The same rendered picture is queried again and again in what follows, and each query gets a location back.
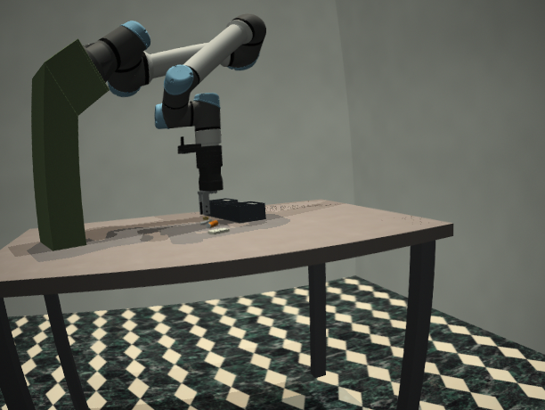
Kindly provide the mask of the dark grey rack of bins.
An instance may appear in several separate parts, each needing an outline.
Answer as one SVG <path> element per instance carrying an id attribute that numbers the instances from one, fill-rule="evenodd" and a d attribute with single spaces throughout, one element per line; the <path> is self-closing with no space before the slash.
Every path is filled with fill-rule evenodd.
<path id="1" fill-rule="evenodd" d="M 262 202 L 246 201 L 238 203 L 238 200 L 234 199 L 218 199 L 209 201 L 209 205 L 210 214 L 206 216 L 210 217 L 237 223 L 266 219 L 265 203 Z"/>

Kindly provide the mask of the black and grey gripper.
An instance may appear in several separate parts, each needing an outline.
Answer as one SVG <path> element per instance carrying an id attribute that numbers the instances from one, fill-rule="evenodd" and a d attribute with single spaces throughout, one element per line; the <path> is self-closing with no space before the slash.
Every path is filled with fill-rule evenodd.
<path id="1" fill-rule="evenodd" d="M 178 154 L 196 152 L 197 168 L 199 169 L 199 213 L 210 214 L 209 194 L 223 190 L 221 176 L 222 145 L 221 129 L 202 130 L 195 132 L 195 144 L 178 146 Z M 202 146 L 202 147 L 201 147 Z M 205 191 L 205 192 L 203 192 Z"/>

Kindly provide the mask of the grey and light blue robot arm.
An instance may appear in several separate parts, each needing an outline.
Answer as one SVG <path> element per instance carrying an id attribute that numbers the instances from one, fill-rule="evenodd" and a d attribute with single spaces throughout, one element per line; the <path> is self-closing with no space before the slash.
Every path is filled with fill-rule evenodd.
<path id="1" fill-rule="evenodd" d="M 231 70 L 251 68 L 266 35 L 262 19 L 250 13 L 234 18 L 226 28 L 209 43 L 148 54 L 147 30 L 131 20 L 83 47 L 117 96 L 132 96 L 154 78 L 166 76 L 162 104 L 155 106 L 157 129 L 221 129 L 219 95 L 196 94 L 189 102 L 190 93 L 219 64 Z"/>

